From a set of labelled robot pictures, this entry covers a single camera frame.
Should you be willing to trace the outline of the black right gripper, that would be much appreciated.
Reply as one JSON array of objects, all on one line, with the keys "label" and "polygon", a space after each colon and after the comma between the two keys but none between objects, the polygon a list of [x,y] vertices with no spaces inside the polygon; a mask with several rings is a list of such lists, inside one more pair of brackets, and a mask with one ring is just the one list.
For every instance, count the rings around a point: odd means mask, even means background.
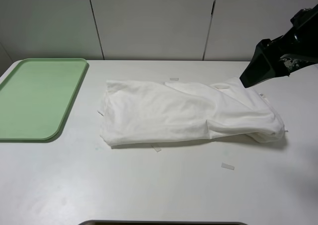
[{"label": "black right gripper", "polygon": [[301,9],[290,22],[292,27],[287,33],[256,45],[250,63],[239,77],[245,88],[289,76],[318,62],[318,9]]}]

